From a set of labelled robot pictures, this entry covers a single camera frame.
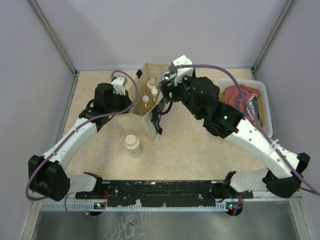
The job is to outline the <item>cream canvas tote bag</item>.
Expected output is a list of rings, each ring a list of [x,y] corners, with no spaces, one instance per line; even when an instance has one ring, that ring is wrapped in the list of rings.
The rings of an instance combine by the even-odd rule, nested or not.
[[[149,95],[147,82],[155,79],[168,70],[168,64],[156,64],[146,62],[135,74],[135,83],[138,88],[138,99],[129,113],[117,115],[115,119],[128,133],[133,134],[142,142],[158,143],[163,129],[160,126],[161,113],[165,111],[166,105],[160,94],[156,104],[148,112],[143,112],[143,96]]]

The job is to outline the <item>cream lotion bottle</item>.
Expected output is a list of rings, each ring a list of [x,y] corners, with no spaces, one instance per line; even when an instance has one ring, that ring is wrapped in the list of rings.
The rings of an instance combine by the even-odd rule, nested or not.
[[[150,95],[153,89],[156,89],[154,77],[150,78],[146,83],[147,94]]]

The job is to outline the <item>silver bottle white cap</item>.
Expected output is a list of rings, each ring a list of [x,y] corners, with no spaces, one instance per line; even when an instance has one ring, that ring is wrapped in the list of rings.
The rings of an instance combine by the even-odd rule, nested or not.
[[[159,88],[160,87],[160,83],[163,82],[163,81],[168,81],[171,77],[171,73],[168,71],[168,72],[165,72],[165,73],[162,73],[161,75],[157,76],[154,80],[154,85]]]

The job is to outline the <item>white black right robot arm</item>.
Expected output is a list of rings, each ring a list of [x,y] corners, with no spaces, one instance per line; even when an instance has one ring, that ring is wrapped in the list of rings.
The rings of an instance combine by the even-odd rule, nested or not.
[[[269,191],[288,199],[300,188],[302,181],[276,151],[298,173],[308,166],[310,156],[270,144],[240,111],[219,100],[220,89],[209,78],[184,76],[175,83],[174,75],[165,74],[156,78],[155,85],[166,103],[182,102],[195,119],[203,120],[203,127],[210,134],[242,147],[265,165],[260,170],[229,172],[223,185],[227,197],[235,198],[245,191]]]

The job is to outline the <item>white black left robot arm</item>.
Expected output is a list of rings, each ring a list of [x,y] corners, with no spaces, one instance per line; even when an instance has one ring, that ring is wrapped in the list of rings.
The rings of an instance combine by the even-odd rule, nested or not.
[[[123,83],[100,83],[94,98],[79,114],[74,126],[50,150],[41,156],[33,155],[28,161],[25,193],[38,193],[42,198],[61,201],[68,194],[87,192],[97,199],[104,186],[99,176],[92,173],[67,175],[66,169],[82,146],[110,121],[111,116],[127,113],[133,102]]]

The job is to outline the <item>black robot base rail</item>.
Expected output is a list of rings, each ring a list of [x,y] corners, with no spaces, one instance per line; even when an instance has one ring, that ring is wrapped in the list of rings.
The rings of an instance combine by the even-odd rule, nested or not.
[[[238,199],[240,193],[221,180],[102,180],[78,200],[107,200],[109,207],[214,207],[216,200]]]

